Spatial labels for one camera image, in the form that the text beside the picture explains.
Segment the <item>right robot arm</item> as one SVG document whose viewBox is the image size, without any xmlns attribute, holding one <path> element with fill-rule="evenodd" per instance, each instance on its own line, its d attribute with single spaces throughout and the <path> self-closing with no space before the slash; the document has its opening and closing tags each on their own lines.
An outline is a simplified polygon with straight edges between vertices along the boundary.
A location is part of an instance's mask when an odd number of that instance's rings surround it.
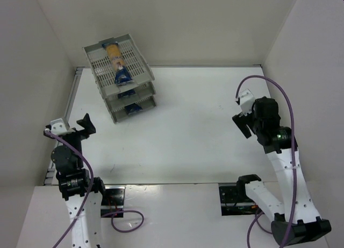
<svg viewBox="0 0 344 248">
<path fill-rule="evenodd" d="M 282 193 L 279 201 L 255 175 L 244 175 L 236 183 L 239 195 L 253 200 L 271 222 L 278 245 L 313 242 L 331 232 L 307 189 L 298 151 L 291 150 L 291 129 L 280 126 L 278 104 L 272 98 L 255 98 L 248 92 L 237 100 L 241 108 L 233 121 L 246 138 L 255 134 L 270 160 Z"/>
</svg>

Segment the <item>spaghetti bag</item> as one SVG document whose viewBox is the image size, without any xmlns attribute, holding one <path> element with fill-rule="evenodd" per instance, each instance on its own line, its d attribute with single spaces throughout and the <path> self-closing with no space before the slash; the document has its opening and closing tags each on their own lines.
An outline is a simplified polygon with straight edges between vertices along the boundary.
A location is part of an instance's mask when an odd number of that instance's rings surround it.
<svg viewBox="0 0 344 248">
<path fill-rule="evenodd" d="M 125 91 L 123 93 L 119 93 L 117 96 L 118 96 L 118 99 L 121 99 L 121 98 L 127 98 L 127 97 L 130 97 L 132 95 L 135 95 L 136 92 L 134 89 L 130 89 L 128 91 Z"/>
<path fill-rule="evenodd" d="M 142 111 L 142 107 L 136 103 L 132 103 L 130 105 L 127 105 L 124 108 L 125 108 L 125 111 L 128 115 L 136 114 L 136 113 Z"/>
<path fill-rule="evenodd" d="M 118 43 L 110 42 L 102 44 L 102 47 L 106 50 L 109 60 L 111 62 L 112 69 L 115 74 L 115 84 L 118 86 L 123 86 L 133 83 L 133 80 L 125 65 L 125 61 L 121 55 Z"/>
</svg>

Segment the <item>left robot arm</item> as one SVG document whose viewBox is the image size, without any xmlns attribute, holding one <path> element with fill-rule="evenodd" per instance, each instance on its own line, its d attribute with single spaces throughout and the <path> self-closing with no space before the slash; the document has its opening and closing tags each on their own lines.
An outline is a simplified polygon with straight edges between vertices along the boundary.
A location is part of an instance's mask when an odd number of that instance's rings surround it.
<svg viewBox="0 0 344 248">
<path fill-rule="evenodd" d="M 67 234 L 72 247 L 102 247 L 101 202 L 105 186 L 95 177 L 90 163 L 82 154 L 81 142 L 96 133 L 89 114 L 77 121 L 80 130 L 72 128 L 64 117 L 53 120 L 44 130 L 44 136 L 55 139 L 59 145 L 51 152 L 59 191 L 68 209 L 69 226 L 58 239 L 58 247 Z"/>
</svg>

